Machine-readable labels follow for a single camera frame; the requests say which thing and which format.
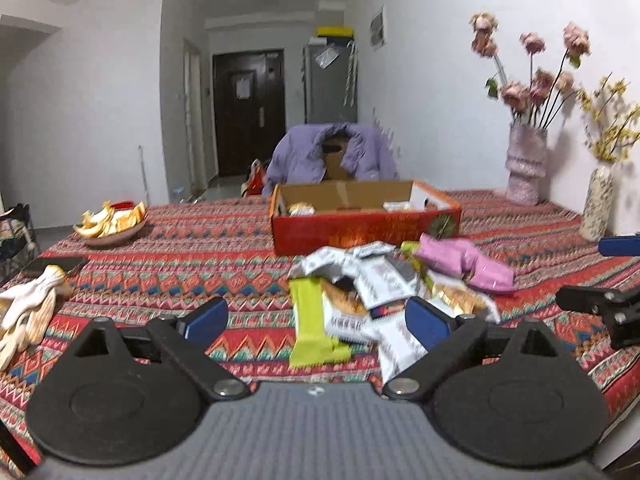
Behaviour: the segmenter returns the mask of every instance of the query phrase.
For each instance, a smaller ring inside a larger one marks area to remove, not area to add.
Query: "gray refrigerator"
[[[327,67],[317,59],[328,47],[338,53]],[[350,49],[337,45],[307,45],[303,52],[303,83],[305,88],[305,123],[357,123],[358,97],[344,105]]]

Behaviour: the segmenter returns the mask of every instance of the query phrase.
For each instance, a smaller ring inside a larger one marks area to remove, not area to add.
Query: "yellow container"
[[[353,29],[348,27],[318,27],[318,36],[327,38],[353,38]]]

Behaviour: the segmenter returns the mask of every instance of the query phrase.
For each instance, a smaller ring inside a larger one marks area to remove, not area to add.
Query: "black phone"
[[[26,278],[37,278],[49,265],[59,266],[66,272],[67,276],[71,276],[79,272],[87,263],[88,258],[84,256],[64,256],[60,258],[36,258],[29,265],[24,267],[22,275]]]

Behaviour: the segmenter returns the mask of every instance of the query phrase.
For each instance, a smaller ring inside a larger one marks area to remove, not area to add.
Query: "speckled vase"
[[[538,180],[546,175],[546,130],[512,124],[505,167],[511,171],[507,199],[536,205],[540,201]]]
[[[580,222],[580,236],[589,242],[599,241],[607,230],[613,204],[614,178],[610,162],[599,162],[591,173],[589,192]]]

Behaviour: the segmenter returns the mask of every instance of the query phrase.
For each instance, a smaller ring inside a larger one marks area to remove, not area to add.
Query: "purple vase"
[[[546,130],[512,124],[505,166],[511,171],[507,199],[536,205],[540,200],[538,180],[546,175]]]

